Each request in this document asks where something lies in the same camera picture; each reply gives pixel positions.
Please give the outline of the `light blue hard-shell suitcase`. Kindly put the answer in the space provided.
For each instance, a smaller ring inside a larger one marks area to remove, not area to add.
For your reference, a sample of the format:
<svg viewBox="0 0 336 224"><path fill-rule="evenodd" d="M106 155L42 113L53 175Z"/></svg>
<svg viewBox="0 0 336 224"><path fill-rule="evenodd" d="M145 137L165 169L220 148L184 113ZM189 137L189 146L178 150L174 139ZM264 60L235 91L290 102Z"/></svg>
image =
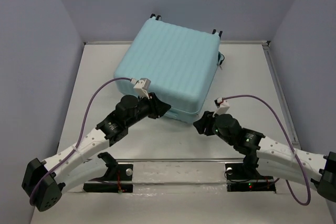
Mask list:
<svg viewBox="0 0 336 224"><path fill-rule="evenodd" d="M165 116L193 123L199 116L217 68L222 32L206 33L161 21L152 14L113 73L122 94L136 95L126 78L151 81L149 92L171 105Z"/></svg>

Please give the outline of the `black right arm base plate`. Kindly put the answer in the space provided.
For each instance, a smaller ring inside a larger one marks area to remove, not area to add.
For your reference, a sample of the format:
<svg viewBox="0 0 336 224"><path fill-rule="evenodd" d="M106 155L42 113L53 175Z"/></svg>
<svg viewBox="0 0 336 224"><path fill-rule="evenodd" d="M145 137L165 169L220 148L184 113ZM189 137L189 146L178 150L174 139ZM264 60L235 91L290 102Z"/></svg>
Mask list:
<svg viewBox="0 0 336 224"><path fill-rule="evenodd" d="M224 177L229 193L276 192L275 179L272 176L251 174L244 170L242 163L229 163L225 166Z"/></svg>

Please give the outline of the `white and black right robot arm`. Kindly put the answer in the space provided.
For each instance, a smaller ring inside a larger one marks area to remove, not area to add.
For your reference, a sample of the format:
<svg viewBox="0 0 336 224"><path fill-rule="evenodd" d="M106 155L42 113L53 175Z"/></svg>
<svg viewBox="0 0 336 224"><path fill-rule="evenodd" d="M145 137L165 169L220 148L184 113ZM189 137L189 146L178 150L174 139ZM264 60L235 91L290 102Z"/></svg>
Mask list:
<svg viewBox="0 0 336 224"><path fill-rule="evenodd" d="M241 171L246 177L273 176L309 186L321 197L335 201L335 152L322 155L290 148L241 127L230 114L206 111L193 125L199 134L216 135L244 155Z"/></svg>

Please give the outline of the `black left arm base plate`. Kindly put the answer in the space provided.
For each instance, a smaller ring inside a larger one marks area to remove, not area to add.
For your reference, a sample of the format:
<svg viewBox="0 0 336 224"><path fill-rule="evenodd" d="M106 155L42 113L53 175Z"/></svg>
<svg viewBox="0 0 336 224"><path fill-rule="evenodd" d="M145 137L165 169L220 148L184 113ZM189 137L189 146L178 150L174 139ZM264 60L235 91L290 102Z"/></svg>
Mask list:
<svg viewBox="0 0 336 224"><path fill-rule="evenodd" d="M132 193L133 164L119 164L115 169L108 168L100 178L90 180L83 185L87 193Z"/></svg>

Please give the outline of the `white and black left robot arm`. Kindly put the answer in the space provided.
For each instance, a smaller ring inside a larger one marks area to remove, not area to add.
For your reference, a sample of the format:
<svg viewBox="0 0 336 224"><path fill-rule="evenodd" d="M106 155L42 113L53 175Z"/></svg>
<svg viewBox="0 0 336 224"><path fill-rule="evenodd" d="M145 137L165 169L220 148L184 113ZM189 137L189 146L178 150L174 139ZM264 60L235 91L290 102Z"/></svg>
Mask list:
<svg viewBox="0 0 336 224"><path fill-rule="evenodd" d="M144 118L158 119L171 106L161 101L155 93L148 97L125 95L102 122L74 145L40 161L32 159L26 167L22 188L29 196L29 203L43 212L61 198L68 183L65 181L78 166L123 139L129 128Z"/></svg>

